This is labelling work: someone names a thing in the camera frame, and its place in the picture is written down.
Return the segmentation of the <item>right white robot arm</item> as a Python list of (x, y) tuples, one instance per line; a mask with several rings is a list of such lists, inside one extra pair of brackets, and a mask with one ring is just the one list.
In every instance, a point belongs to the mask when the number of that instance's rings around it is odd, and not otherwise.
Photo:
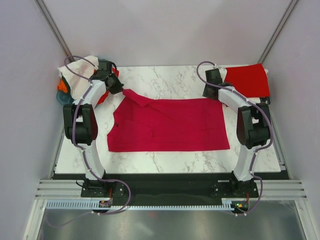
[(273, 140), (269, 105), (254, 103), (231, 84), (224, 83), (217, 68), (205, 71), (205, 82), (203, 96), (220, 101), (237, 114), (236, 136), (240, 153), (233, 170), (236, 180), (229, 184), (229, 191), (240, 197), (247, 191), (245, 182), (254, 177), (257, 150), (270, 147)]

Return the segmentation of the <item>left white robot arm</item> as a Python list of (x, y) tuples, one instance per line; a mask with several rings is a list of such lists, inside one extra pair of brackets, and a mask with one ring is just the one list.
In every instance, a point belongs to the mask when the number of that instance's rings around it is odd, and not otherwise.
[(122, 92), (124, 84), (119, 80), (114, 62), (93, 55), (79, 56), (58, 71), (71, 98), (71, 102), (63, 106), (64, 134), (82, 155), (85, 177), (97, 180), (92, 185), (92, 191), (104, 197), (109, 193), (110, 185), (102, 180), (105, 169), (96, 144), (98, 123), (95, 108), (106, 94)]

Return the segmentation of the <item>magenta polo shirt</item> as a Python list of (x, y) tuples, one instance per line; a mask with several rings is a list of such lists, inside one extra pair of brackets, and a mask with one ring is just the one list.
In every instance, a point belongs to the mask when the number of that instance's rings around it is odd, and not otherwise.
[(152, 99), (131, 89), (113, 112), (110, 152), (199, 152), (230, 149), (217, 100)]

